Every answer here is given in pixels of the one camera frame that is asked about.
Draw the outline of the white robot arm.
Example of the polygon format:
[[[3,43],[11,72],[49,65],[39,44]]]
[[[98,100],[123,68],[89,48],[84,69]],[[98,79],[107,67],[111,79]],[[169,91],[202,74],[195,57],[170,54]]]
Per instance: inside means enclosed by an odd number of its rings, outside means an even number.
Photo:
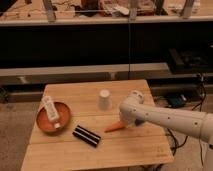
[[[144,104],[140,91],[133,90],[120,104],[120,119],[129,125],[136,119],[147,121],[213,145],[213,114],[162,108]]]

